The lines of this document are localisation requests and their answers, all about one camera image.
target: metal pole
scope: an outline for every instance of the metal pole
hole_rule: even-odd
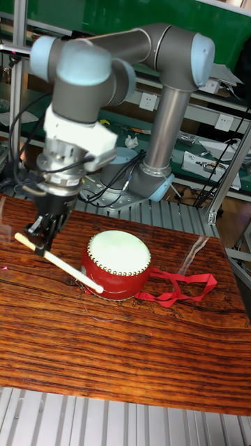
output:
[[[241,168],[241,165],[248,154],[248,151],[251,147],[251,123],[249,124],[242,140],[237,148],[233,159],[229,165],[228,170],[226,171],[225,177],[223,178],[210,206],[206,210],[206,216],[208,218],[209,224],[215,224],[217,212],[220,208],[220,205],[223,202],[223,199],[226,197],[227,192],[229,191],[231,184],[233,183],[238,171]]]
[[[191,93],[164,86],[153,124],[145,164],[163,169],[168,166]]]
[[[18,47],[25,46],[26,43],[26,19],[28,0],[15,0],[14,21],[13,21],[13,44]],[[24,74],[24,59],[21,59],[11,70],[11,90],[10,90],[10,126],[14,117],[19,113],[22,104],[22,85]],[[14,156],[17,157],[20,148],[20,124],[19,120],[14,128],[12,147]]]

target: light blue joint cap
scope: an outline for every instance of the light blue joint cap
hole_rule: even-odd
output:
[[[43,36],[35,41],[31,48],[30,66],[35,76],[48,82],[48,63],[50,51],[56,37]]]
[[[197,86],[206,85],[215,56],[215,44],[208,37],[195,34],[192,41],[192,77]]]
[[[56,73],[73,85],[91,86],[106,81],[112,71],[112,55],[83,40],[70,40],[61,52]]]
[[[134,90],[136,87],[136,73],[135,73],[133,67],[128,62],[125,62],[122,59],[112,59],[112,60],[121,62],[122,65],[125,67],[126,72],[128,74],[128,92],[126,93],[126,96],[122,101],[122,102],[124,102],[125,100],[130,98],[134,93]]]
[[[174,174],[169,175],[162,185],[149,197],[149,200],[160,201],[174,181]]]

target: green wall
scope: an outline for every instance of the green wall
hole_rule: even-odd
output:
[[[13,13],[13,0],[0,0],[0,10]],[[28,17],[95,34],[170,23],[211,37],[216,46],[215,62],[231,69],[251,36],[251,17],[196,0],[29,0]]]

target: wire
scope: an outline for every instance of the wire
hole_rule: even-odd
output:
[[[27,140],[25,141],[23,147],[21,148],[20,152],[19,152],[19,156],[21,156],[21,154],[23,154],[23,152],[25,151],[25,149],[28,147],[28,145],[30,144],[32,138],[35,136],[35,134],[37,133],[37,131],[40,129],[40,127],[43,124],[43,121],[45,119],[45,113],[46,111],[43,113],[43,115],[38,119],[38,121],[36,121],[36,124],[34,125],[31,133],[29,134]]]
[[[217,169],[217,167],[218,167],[218,165],[219,165],[219,163],[220,163],[222,157],[224,156],[224,154],[226,153],[227,149],[229,148],[231,141],[236,137],[236,135],[237,135],[237,133],[238,133],[238,130],[239,130],[241,124],[243,123],[245,117],[246,117],[247,114],[248,114],[248,111],[249,111],[249,107],[246,109],[246,111],[245,111],[243,117],[241,118],[241,120],[240,120],[240,122],[239,122],[239,124],[238,124],[238,127],[237,127],[236,131],[234,132],[233,137],[229,140],[229,142],[227,143],[227,145],[226,145],[225,149],[223,150],[221,156],[219,157],[218,161],[215,163],[215,166],[214,166],[214,168],[213,168],[213,170],[212,170],[210,176],[208,177],[207,181],[205,182],[205,184],[204,184],[203,188],[201,189],[201,192],[199,193],[198,197],[195,199],[195,202],[193,203],[193,206],[196,206],[197,208],[200,207],[200,206],[207,200],[207,198],[211,195],[212,191],[213,191],[216,187],[219,187],[220,182],[221,182],[223,176],[226,174],[227,171],[225,171],[225,172],[222,174],[222,176],[220,177],[220,179],[217,181],[217,183],[216,183],[215,185],[213,185],[213,187],[211,188],[211,190],[208,191],[208,193],[206,193],[206,195],[205,195],[204,197],[202,196],[203,193],[204,193],[204,190],[206,189],[206,186],[209,184],[210,179],[212,178],[213,174],[215,173],[215,170]]]
[[[33,100],[32,102],[30,102],[26,107],[24,107],[22,110],[20,110],[19,113],[17,113],[16,117],[13,119],[13,122],[10,126],[10,132],[9,132],[9,137],[8,137],[8,146],[9,146],[9,150],[10,150],[10,156],[12,158],[13,161],[13,174],[14,174],[14,179],[16,181],[16,183],[20,186],[22,186],[22,188],[24,190],[26,190],[27,192],[30,192],[33,195],[36,195],[37,197],[43,197],[46,195],[46,192],[42,192],[42,191],[38,191],[38,190],[33,190],[31,189],[29,186],[24,185],[22,183],[22,181],[18,178],[18,162],[19,162],[19,158],[20,158],[20,154],[24,151],[24,148],[22,148],[20,150],[20,154],[18,155],[17,159],[15,159],[14,153],[13,153],[13,147],[12,147],[12,136],[13,136],[13,131],[14,131],[14,127],[16,125],[16,123],[18,122],[18,120],[20,119],[20,117],[22,116],[22,114],[28,109],[30,108],[31,105],[36,104],[40,99],[45,98],[45,96],[49,96],[51,95],[52,92],[48,91],[46,93],[44,93],[43,95],[39,96],[38,98],[36,98],[35,100]],[[31,134],[33,134],[35,128],[36,130],[38,129],[38,122],[36,123],[34,129],[32,130]]]
[[[142,158],[144,158],[145,155],[146,155],[146,151],[140,151],[140,153],[139,153],[137,156],[135,156],[135,157],[134,157],[131,161],[129,161],[125,166],[122,166],[122,167],[118,170],[118,172],[117,172],[116,175],[113,177],[113,179],[111,179],[111,181],[108,183],[108,185],[107,185],[106,187],[104,187],[104,189],[103,189],[102,191],[100,191],[100,192],[94,194],[92,191],[89,191],[89,190],[88,190],[88,192],[91,192],[91,193],[93,194],[93,196],[92,196],[92,197],[88,197],[88,196],[87,196],[87,199],[83,199],[83,197],[81,196],[81,194],[79,194],[79,199],[80,199],[81,201],[83,201],[84,203],[91,204],[92,206],[94,206],[94,207],[96,207],[96,208],[109,208],[110,206],[112,206],[113,204],[115,204],[115,203],[121,198],[122,194],[125,192],[125,190],[126,190],[128,184],[129,184],[129,182],[130,182],[130,179],[132,178],[132,175],[133,175],[134,172],[135,172],[135,169],[137,168],[138,164],[142,161]],[[113,184],[115,184],[117,181],[119,181],[121,178],[123,178],[123,177],[125,176],[125,174],[126,174],[126,171],[127,171],[130,167],[132,167],[132,169],[130,170],[128,179],[127,179],[127,181],[125,182],[125,184],[124,184],[124,186],[123,186],[123,189],[121,190],[119,196],[118,196],[114,201],[112,201],[111,203],[106,204],[106,205],[104,205],[104,206],[101,206],[101,205],[98,204],[98,203],[94,203],[94,201],[97,201],[99,198],[101,198],[101,196],[107,191],[107,189],[109,189],[111,186],[113,186]]]
[[[74,162],[73,164],[69,164],[69,166],[62,167],[61,169],[57,169],[57,170],[39,169],[39,172],[45,172],[46,174],[57,174],[58,172],[64,172],[65,170],[72,169],[73,167],[81,166],[81,164],[86,164],[86,162],[93,161],[94,159],[95,159],[94,156],[88,155],[83,160]]]
[[[99,199],[111,186],[113,186],[113,184],[115,184],[117,181],[121,180],[125,174],[126,171],[129,169],[129,167],[133,166],[134,168],[136,168],[136,164],[138,162],[140,162],[142,160],[142,158],[146,155],[145,151],[141,151],[137,156],[135,156],[131,161],[129,161],[125,166],[122,166],[118,172],[116,173],[116,175],[113,177],[113,179],[111,179],[111,181],[107,184],[106,187],[104,187],[103,190],[101,190],[100,192],[98,192],[97,194],[94,194],[89,200],[88,203],[91,203],[93,201],[97,201],[97,199]]]
[[[10,155],[12,157],[12,160],[15,161],[15,157],[14,157],[14,153],[13,153],[13,147],[12,147],[12,136],[13,136],[13,130],[14,127],[17,123],[17,121],[20,119],[20,117],[22,116],[22,114],[28,109],[30,108],[31,105],[35,104],[36,102],[38,102],[40,99],[45,98],[45,96],[49,96],[51,95],[52,92],[48,91],[47,93],[44,93],[43,95],[39,96],[39,98],[36,98],[35,100],[33,100],[32,102],[30,102],[27,106],[25,106],[22,110],[20,110],[19,113],[17,113],[16,117],[13,119],[13,123],[10,126],[10,132],[9,132],[9,138],[8,138],[8,145],[9,145],[9,149],[10,149]]]

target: drumhead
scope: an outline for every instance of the drumhead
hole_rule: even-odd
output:
[[[103,231],[90,239],[87,252],[92,261],[114,275],[138,275],[150,265],[148,247],[124,231]]]

